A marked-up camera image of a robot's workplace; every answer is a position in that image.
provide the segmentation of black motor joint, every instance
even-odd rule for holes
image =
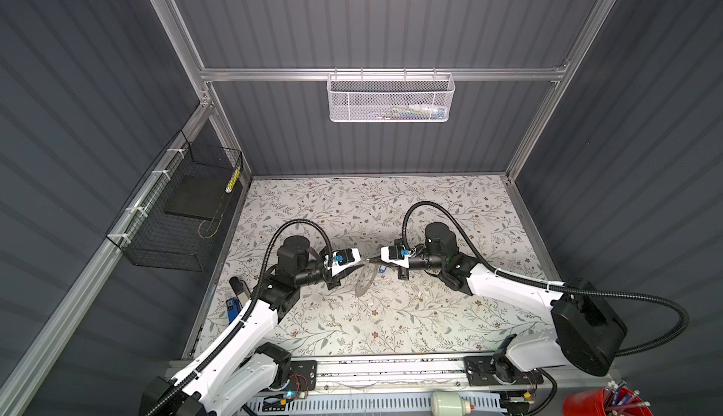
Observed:
[[[300,235],[287,237],[276,254],[278,263],[274,267],[275,272],[260,280],[258,285],[262,286],[260,299],[278,312],[279,321],[299,301],[302,286],[323,281],[331,290],[341,285],[341,279],[359,267],[352,266],[332,276],[332,271],[326,266],[326,247],[319,254],[311,248],[309,239]],[[351,248],[342,249],[333,259],[339,266],[344,266],[354,261],[354,254]]]
[[[288,382],[289,376],[291,376],[291,353],[270,342],[258,347],[255,353],[266,355],[276,363],[276,375],[270,387],[283,388]],[[251,357],[246,358],[246,361],[240,364],[239,367],[247,364],[250,359]],[[174,384],[176,383],[173,380],[166,381],[161,377],[154,378],[143,390],[138,414],[140,416],[145,415],[149,408],[153,407],[168,390],[173,388]],[[172,414],[173,416],[211,416],[215,414],[213,411],[206,412],[203,404],[199,402],[200,398],[201,394],[198,392],[192,395],[179,392],[171,402],[167,403],[163,414]]]
[[[430,223],[424,228],[424,243],[412,250],[406,249],[402,239],[389,247],[389,258],[403,260],[409,257],[409,269],[398,267],[398,277],[409,279],[409,270],[439,270],[436,275],[452,290],[472,295],[467,277],[478,263],[476,258],[463,254],[457,246],[457,236],[444,223]]]

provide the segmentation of gray corrugated wall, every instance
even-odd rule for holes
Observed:
[[[176,2],[206,67],[442,68],[561,65],[595,0]],[[547,88],[458,83],[450,121],[382,125],[330,122],[322,84],[216,86],[257,176],[504,171]]]
[[[216,83],[254,176],[504,171],[546,82],[461,82],[447,122],[329,120],[324,83]]]
[[[0,32],[4,382],[198,102],[148,0],[0,0]],[[130,413],[206,280],[122,262],[26,414]]]
[[[551,67],[595,0],[176,0],[206,67]]]
[[[681,338],[619,361],[655,414],[703,414],[721,396],[722,2],[619,0],[517,181],[564,278],[690,311]],[[627,345],[674,323],[615,307]]]

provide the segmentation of yellow label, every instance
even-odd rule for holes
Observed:
[[[229,184],[226,186],[226,193],[231,193],[231,191],[233,191],[233,186],[236,184],[236,181],[239,180],[240,174],[241,168],[236,168],[236,171],[233,172],[233,176],[230,177]]]

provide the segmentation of blue object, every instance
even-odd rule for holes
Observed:
[[[229,298],[226,301],[226,314],[229,316],[229,323],[241,313],[241,302],[238,298]]]
[[[619,405],[618,403],[618,397],[620,396],[620,391],[622,391],[622,385],[618,387],[618,390],[615,391],[615,394],[612,396],[612,404],[613,405]]]

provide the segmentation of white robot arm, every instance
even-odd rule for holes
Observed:
[[[299,300],[302,285],[321,280],[328,286],[339,285],[340,278],[361,265],[357,248],[335,251],[330,269],[324,260],[310,260],[309,240],[292,236],[279,248],[279,261],[274,274],[259,280],[262,290],[250,316],[242,321],[241,315],[249,310],[252,301],[244,305],[240,314],[216,338],[211,346],[177,372],[170,382],[157,378],[149,384],[141,401],[141,414],[152,408],[174,385],[188,381],[178,393],[181,398],[169,402],[171,409],[164,414],[215,414],[231,416],[255,394],[266,388],[283,388],[291,375],[291,353],[266,343],[259,343],[270,334],[281,319]],[[213,352],[223,344],[215,356]]]
[[[499,276],[501,269],[490,270],[491,266],[460,252],[456,235],[444,223],[430,223],[424,233],[424,244],[408,249],[401,239],[396,240],[393,246],[382,248],[380,260],[396,266],[401,279],[409,279],[409,270],[438,271],[435,276],[453,290],[514,304],[555,327],[508,336],[486,372],[505,384],[523,379],[523,374],[533,369],[570,364],[592,375],[607,374],[627,328],[604,299],[550,289],[565,286],[561,281],[504,271],[521,281],[539,283],[532,286]],[[577,284],[578,288],[590,287]]]

